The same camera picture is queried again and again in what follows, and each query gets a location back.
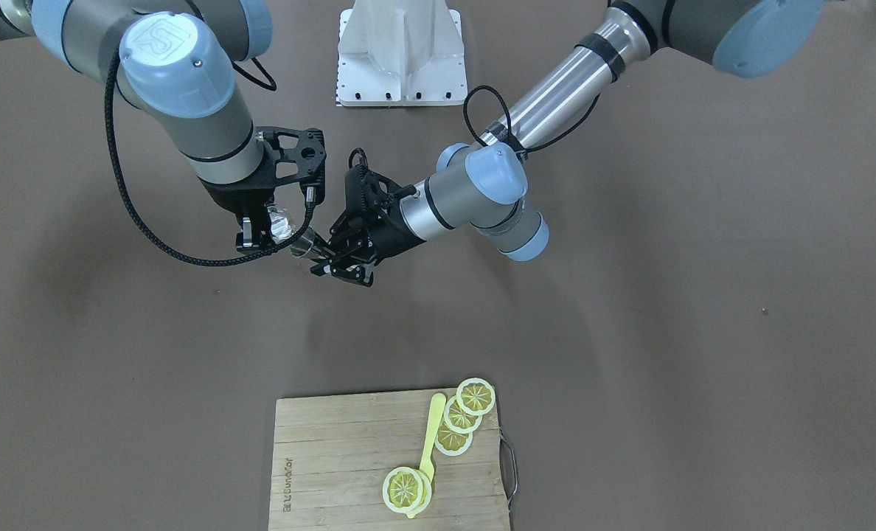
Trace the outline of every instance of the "lemon slice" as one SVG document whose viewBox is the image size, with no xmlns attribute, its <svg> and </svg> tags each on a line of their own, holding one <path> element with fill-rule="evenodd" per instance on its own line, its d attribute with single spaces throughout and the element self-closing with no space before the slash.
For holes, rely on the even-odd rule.
<svg viewBox="0 0 876 531">
<path fill-rule="evenodd" d="M 395 468 L 382 482 L 385 507 L 399 514 L 415 510 L 425 497 L 425 483 L 414 468 Z"/>
<path fill-rule="evenodd" d="M 469 378 L 458 386 L 455 397 L 461 410 L 468 414 L 486 414 L 494 409 L 494 386 L 481 378 Z"/>
<path fill-rule="evenodd" d="M 472 433 L 481 425 L 479 414 L 468 414 L 461 408 L 457 400 L 448 400 L 445 404 L 445 425 L 456 434 Z"/>
<path fill-rule="evenodd" d="M 435 447 L 442 454 L 449 457 L 461 456 L 471 447 L 474 434 L 458 434 L 451 431 L 448 424 L 442 423 L 438 428 L 438 438 L 435 439 Z"/>
<path fill-rule="evenodd" d="M 418 504 L 417 507 L 412 508 L 411 511 L 408 511 L 408 513 L 406 513 L 409 518 L 417 517 L 418 513 L 428 508 L 428 504 L 431 503 L 431 481 L 428 480 L 428 477 L 425 476 L 425 473 L 423 473 L 423 471 L 416 470 L 415 473 L 418 474 L 418 477 L 422 480 L 422 486 L 425 488 L 425 495 L 424 497 L 422 497 L 421 504 Z"/>
</svg>

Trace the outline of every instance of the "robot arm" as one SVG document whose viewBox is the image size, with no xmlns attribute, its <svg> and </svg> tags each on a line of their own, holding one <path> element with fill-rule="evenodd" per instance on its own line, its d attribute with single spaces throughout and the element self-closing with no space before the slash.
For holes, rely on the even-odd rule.
<svg viewBox="0 0 876 531">
<path fill-rule="evenodd" d="M 671 47 L 718 70 L 755 77 L 804 43 L 823 0 L 619 0 L 569 56 L 505 117 L 452 145 L 431 177 L 401 186 L 371 171 L 365 154 L 346 175 L 347 208 L 330 241 L 304 226 L 293 250 L 312 272 L 371 285 L 372 269 L 465 224 L 515 261 L 539 255 L 549 227 L 526 201 L 523 162 L 546 147 L 631 64 Z M 232 61 L 263 53 L 272 27 L 263 0 L 0 0 L 0 40 L 30 35 L 98 82 L 120 58 L 120 94 L 155 117 L 215 202 L 242 226 L 237 248 L 275 245 L 277 186 L 297 182 L 310 207 L 323 201 L 323 134 L 256 128 Z M 282 149 L 280 136 L 299 139 Z M 277 162 L 299 172 L 275 176 Z"/>
<path fill-rule="evenodd" d="M 256 128 L 232 64 L 264 53 L 263 0 L 0 0 L 0 40 L 35 35 L 58 60 L 101 84 L 120 58 L 117 90 L 164 127 L 216 204 L 240 225 L 236 248 L 276 244 L 277 186 L 323 201 L 323 133 Z M 279 138 L 299 140 L 282 149 Z M 275 175 L 279 162 L 297 174 Z"/>
<path fill-rule="evenodd" d="M 397 249 L 408 249 L 470 223 L 515 261 L 538 256 L 549 242 L 542 214 L 526 201 L 520 162 L 566 129 L 628 66 L 672 47 L 717 70 L 741 77 L 766 74 L 785 63 L 811 34 L 823 0 L 630 0 L 616 1 L 605 20 L 583 37 L 552 73 L 516 103 L 509 115 L 488 125 L 472 145 L 451 145 L 436 172 L 415 185 L 414 194 L 380 198 L 364 235 L 337 237 L 331 271 L 350 280 L 344 268 L 368 269 Z M 347 175 L 350 190 L 350 175 Z M 366 237 L 365 245 L 356 241 Z M 361 253 L 350 251 L 361 249 Z M 388 249 L 376 253 L 376 249 Z"/>
</svg>

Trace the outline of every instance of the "metal handle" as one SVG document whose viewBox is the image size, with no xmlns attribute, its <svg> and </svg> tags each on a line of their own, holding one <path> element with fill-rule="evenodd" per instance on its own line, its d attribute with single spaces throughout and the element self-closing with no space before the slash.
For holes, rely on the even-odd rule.
<svg viewBox="0 0 876 531">
<path fill-rule="evenodd" d="M 520 471 L 518 466 L 516 466 L 516 452 L 513 451 L 513 446 L 507 437 L 503 433 L 503 429 L 500 430 L 500 447 L 505 448 L 510 454 L 510 465 L 511 465 L 511 473 L 513 474 L 513 491 L 507 494 L 507 510 L 513 511 L 513 499 L 516 498 L 516 493 L 520 490 Z"/>
</svg>

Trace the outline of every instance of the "cutting board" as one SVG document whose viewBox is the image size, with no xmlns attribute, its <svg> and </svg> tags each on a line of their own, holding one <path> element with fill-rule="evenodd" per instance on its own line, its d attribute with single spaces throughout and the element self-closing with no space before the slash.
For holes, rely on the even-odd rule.
<svg viewBox="0 0 876 531">
<path fill-rule="evenodd" d="M 436 392 L 451 398 L 455 389 L 278 400 L 268 528 L 510 531 L 496 407 L 464 454 L 432 453 L 427 510 L 409 520 L 382 503 L 389 471 L 418 466 Z"/>
</svg>

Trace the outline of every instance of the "black ring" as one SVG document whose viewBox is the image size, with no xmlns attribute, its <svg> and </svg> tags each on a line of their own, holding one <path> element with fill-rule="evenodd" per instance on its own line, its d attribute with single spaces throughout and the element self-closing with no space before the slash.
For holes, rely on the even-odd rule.
<svg viewBox="0 0 876 531">
<path fill-rule="evenodd" d="M 644 13 L 641 13 L 637 7 L 634 7 L 632 4 L 627 2 L 613 2 L 612 7 L 617 10 L 625 11 L 625 14 L 631 17 L 631 20 L 634 21 L 637 27 L 641 28 L 641 33 L 644 33 L 644 37 L 647 39 L 647 45 L 651 47 L 651 55 L 654 55 L 654 52 L 658 51 L 658 35 L 654 33 L 654 28 L 651 27 L 651 23 L 647 21 L 647 18 L 644 17 Z"/>
<path fill-rule="evenodd" d="M 431 186 L 428 185 L 429 181 L 431 181 L 431 177 L 425 179 L 425 199 L 428 201 L 428 208 L 431 208 L 431 214 L 435 215 L 435 219 L 438 220 L 438 223 L 441 223 L 441 225 L 448 229 L 448 231 L 454 231 L 454 226 L 448 225 L 448 222 L 442 218 L 441 212 L 438 212 L 437 207 L 435 207 L 435 200 L 431 198 Z"/>
<path fill-rule="evenodd" d="M 15 24 L 13 24 L 13 21 L 9 20 L 9 17 L 6 16 L 6 13 L 2 12 L 2 6 L 0 6 L 0 19 L 6 21 L 6 24 L 9 24 L 9 26 L 11 26 L 11 28 L 13 28 L 13 30 L 18 31 L 19 33 L 21 33 L 23 35 L 26 34 L 24 31 L 17 28 L 17 26 Z"/>
<path fill-rule="evenodd" d="M 661 37 L 663 37 L 664 42 L 672 48 L 674 47 L 674 44 L 671 44 L 670 34 L 671 11 L 674 10 L 674 4 L 676 3 L 677 0 L 667 0 L 667 3 L 664 4 L 664 17 L 661 17 Z"/>
<path fill-rule="evenodd" d="M 60 39 L 61 39 L 61 54 L 64 56 L 64 63 L 67 63 L 68 66 L 71 67 L 71 70 L 74 70 L 75 72 L 77 72 L 78 74 L 80 74 L 81 71 L 80 71 L 80 70 L 77 70 L 77 68 L 75 68 L 74 65 L 71 64 L 71 58 L 68 57 L 68 49 L 64 47 L 64 23 L 66 23 L 66 22 L 68 21 L 68 13 L 71 12 L 71 5 L 72 5 L 72 4 L 74 4 L 74 0 L 71 0 L 70 2 L 68 2 L 68 7 L 67 7 L 67 9 L 65 9 L 65 10 L 64 10 L 64 14 L 61 15 L 61 35 L 60 35 Z"/>
<path fill-rule="evenodd" d="M 597 33 L 589 33 L 578 44 L 576 47 L 582 46 L 583 48 L 588 48 L 592 50 L 594 53 L 599 55 L 605 63 L 609 65 L 609 69 L 612 71 L 612 82 L 616 82 L 618 77 L 621 74 L 625 73 L 625 60 L 621 57 L 616 50 L 616 47 L 609 43 L 604 37 Z"/>
<path fill-rule="evenodd" d="M 516 138 L 516 135 L 511 134 L 510 130 L 506 128 L 506 125 L 503 125 L 500 122 L 494 122 L 493 124 L 488 125 L 484 132 L 491 133 L 494 135 L 494 138 L 509 145 L 515 153 L 523 153 L 526 151 L 526 148 L 523 147 L 523 144 L 520 144 L 520 140 Z"/>
<path fill-rule="evenodd" d="M 230 158 L 232 158 L 232 157 L 234 157 L 235 155 L 239 154 L 240 152 L 242 152 L 243 149 L 245 149 L 245 148 L 248 147 L 248 143 L 251 142 L 251 138 L 252 138 L 252 136 L 253 136 L 254 134 L 255 134 L 255 125 L 254 125 L 254 124 L 251 124 L 251 131 L 248 132 L 248 136 L 247 136 L 247 138 L 245 138 L 245 141 L 242 142 L 242 144 L 239 145 L 239 147 L 236 147 L 235 149 L 233 149 L 232 153 L 229 153 L 228 155 L 222 155 L 221 157 L 215 157 L 215 158 L 213 158 L 213 159 L 202 159 L 202 158 L 199 158 L 199 157 L 192 157 L 192 155 L 186 155 L 185 153 L 183 153 L 183 155 L 185 155 L 186 158 L 188 158 L 188 159 L 192 159 L 193 161 L 197 161 L 197 162 L 222 162 L 222 161 L 228 161 Z"/>
</svg>

